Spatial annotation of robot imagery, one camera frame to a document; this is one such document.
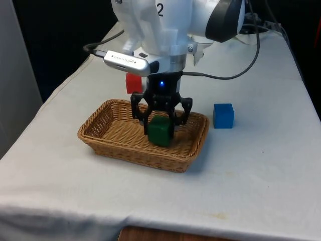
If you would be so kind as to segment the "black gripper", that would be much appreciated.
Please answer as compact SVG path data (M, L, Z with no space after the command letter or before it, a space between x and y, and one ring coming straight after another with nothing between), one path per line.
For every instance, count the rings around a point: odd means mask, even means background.
M189 118L193 99L180 96L180 79L182 72L153 74L147 77L147 88L144 93L134 92L130 97L131 112L134 119L143 123L144 134L148 134L148 118L154 110L154 99L168 99L168 116L170 120L170 138L174 137L175 128L185 125ZM144 99L147 108L144 112L140 111L139 103ZM181 104L183 112L177 116L175 107Z

